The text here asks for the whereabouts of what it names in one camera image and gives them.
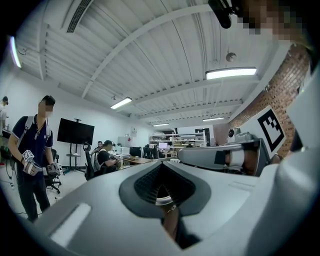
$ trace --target table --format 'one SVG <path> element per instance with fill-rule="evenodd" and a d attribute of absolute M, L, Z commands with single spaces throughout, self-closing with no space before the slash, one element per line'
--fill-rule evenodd
<path fill-rule="evenodd" d="M 141 164 L 146 164 L 146 163 L 150 163 L 153 161 L 152 159 L 140 158 L 140 157 L 135 160 L 131 160 L 129 158 L 123 158 L 123 160 L 128 161 L 129 163 L 131 163 L 133 165 L 141 165 Z"/>

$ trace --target air vent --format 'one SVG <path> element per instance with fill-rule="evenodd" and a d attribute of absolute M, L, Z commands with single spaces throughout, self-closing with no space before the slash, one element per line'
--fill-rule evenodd
<path fill-rule="evenodd" d="M 92 0 L 82 0 L 75 10 L 72 19 L 70 21 L 70 24 L 66 30 L 67 33 L 74 33 L 76 26 L 78 25 L 78 22 L 80 21 L 82 15 L 84 14 L 85 10 L 88 8 L 89 4 L 92 2 Z"/>

